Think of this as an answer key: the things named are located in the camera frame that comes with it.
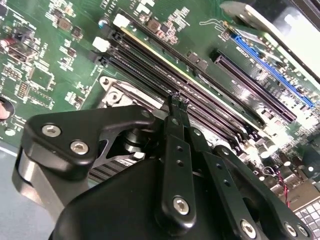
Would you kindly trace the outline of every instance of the gray surface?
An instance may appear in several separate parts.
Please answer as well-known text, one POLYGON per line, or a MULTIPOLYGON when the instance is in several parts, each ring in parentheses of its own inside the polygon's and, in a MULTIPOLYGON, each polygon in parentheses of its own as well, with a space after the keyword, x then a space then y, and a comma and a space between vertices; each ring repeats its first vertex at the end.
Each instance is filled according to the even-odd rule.
POLYGON ((54 223, 45 209, 14 188, 11 175, 15 160, 0 151, 0 240, 47 240, 54 223))

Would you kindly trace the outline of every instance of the silver screw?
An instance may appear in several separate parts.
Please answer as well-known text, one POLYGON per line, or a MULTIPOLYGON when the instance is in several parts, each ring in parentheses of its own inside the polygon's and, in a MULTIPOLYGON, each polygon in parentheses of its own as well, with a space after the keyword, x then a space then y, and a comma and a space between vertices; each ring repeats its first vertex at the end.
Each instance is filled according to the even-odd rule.
POLYGON ((296 230, 289 223, 286 222, 284 223, 284 225, 288 233, 290 233, 293 237, 297 236, 296 230))
POLYGON ((222 148, 221 150, 225 155, 229 155, 229 150, 226 148, 222 148))
POLYGON ((201 132, 200 132, 198 129, 195 128, 195 129, 193 130, 193 132, 194 132, 195 134, 197 134, 198 136, 201 136, 201 132))
POLYGON ((89 147, 83 141, 74 141, 70 145, 70 149, 79 155, 84 155, 89 151, 89 147))
POLYGON ((146 111, 146 110, 142 110, 142 111, 141 111, 141 114, 142 114, 144 117, 146 117, 146 118, 150 118, 150 114, 149 114, 149 112, 146 111))
POLYGON ((175 119, 175 118, 172 118, 172 120, 171 120, 175 125, 179 125, 179 122, 178 122, 178 120, 177 119, 175 119))
POLYGON ((178 211, 181 215, 187 215, 189 213, 189 205, 188 203, 182 199, 181 197, 175 197, 173 199, 173 207, 178 211))
POLYGON ((241 224, 242 230, 245 232, 245 234, 248 235, 249 238, 251 239, 256 238, 257 236, 256 230, 247 220, 242 220, 240 224, 241 224))
POLYGON ((61 134, 61 129, 55 125, 45 125, 42 127, 42 133, 47 137, 58 137, 61 134))
POLYGON ((297 224, 296 226, 304 236, 309 237, 307 230, 303 226, 301 226, 300 224, 297 224))

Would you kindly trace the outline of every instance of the blue pcie slot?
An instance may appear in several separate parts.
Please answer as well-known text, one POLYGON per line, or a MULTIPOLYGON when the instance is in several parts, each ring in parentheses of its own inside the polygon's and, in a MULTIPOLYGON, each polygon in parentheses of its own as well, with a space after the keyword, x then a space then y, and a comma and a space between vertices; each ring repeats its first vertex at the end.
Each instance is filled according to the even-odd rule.
POLYGON ((267 70, 276 80, 282 83, 291 93, 293 93, 298 99, 300 99, 303 103, 305 103, 310 108, 314 108, 315 104, 310 101, 306 96, 301 95, 297 89, 292 86, 280 73, 277 72, 275 68, 262 61, 259 58, 259 54, 252 49, 249 45, 247 45, 241 38, 241 36, 237 34, 232 34, 231 37, 234 41, 247 53, 252 57, 257 63, 259 63, 265 70, 267 70))

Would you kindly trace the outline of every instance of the motherboard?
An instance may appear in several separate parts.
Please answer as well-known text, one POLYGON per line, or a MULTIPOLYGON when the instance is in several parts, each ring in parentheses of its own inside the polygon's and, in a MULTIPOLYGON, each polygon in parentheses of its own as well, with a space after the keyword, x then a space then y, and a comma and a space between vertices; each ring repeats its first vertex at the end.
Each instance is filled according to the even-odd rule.
MULTIPOLYGON (((233 150, 262 181, 271 176, 266 184, 283 196, 265 167, 293 174, 291 189, 304 181, 306 146, 320 133, 320 78, 224 4, 0 0, 0 101, 9 112, 0 139, 18 148, 34 115, 132 104, 155 111, 179 93, 210 146, 233 150)), ((134 162, 92 170, 92 179, 134 162)))

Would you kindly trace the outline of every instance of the chip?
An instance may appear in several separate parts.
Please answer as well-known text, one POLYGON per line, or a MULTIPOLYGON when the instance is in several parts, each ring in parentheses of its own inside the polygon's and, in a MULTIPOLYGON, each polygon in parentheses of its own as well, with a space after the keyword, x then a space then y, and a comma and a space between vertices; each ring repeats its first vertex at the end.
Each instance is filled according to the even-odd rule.
POLYGON ((148 29, 153 33, 158 32, 160 26, 161 26, 160 22, 158 22, 154 18, 148 21, 148 25, 147 25, 148 29))
POLYGON ((196 64, 202 71, 205 71, 208 67, 208 63, 205 60, 200 60, 196 64))
POLYGON ((56 8, 52 10, 52 14, 56 16, 58 19, 64 16, 63 12, 56 8))
POLYGON ((169 27, 167 27, 166 25, 162 25, 160 27, 160 30, 166 34, 169 31, 169 27))
POLYGON ((0 16, 4 17, 8 13, 8 8, 2 4, 0 4, 0 16))
POLYGON ((58 27, 66 32, 69 32, 72 27, 72 23, 66 18, 60 18, 58 27))
POLYGON ((73 48, 68 48, 67 53, 70 57, 74 57, 76 56, 76 50, 74 50, 73 48))
POLYGON ((194 64, 199 61, 198 55, 195 54, 194 52, 190 51, 187 56, 188 56, 189 61, 194 63, 194 64))
POLYGON ((75 26, 71 32, 71 36, 76 39, 82 38, 82 29, 78 26, 75 26))

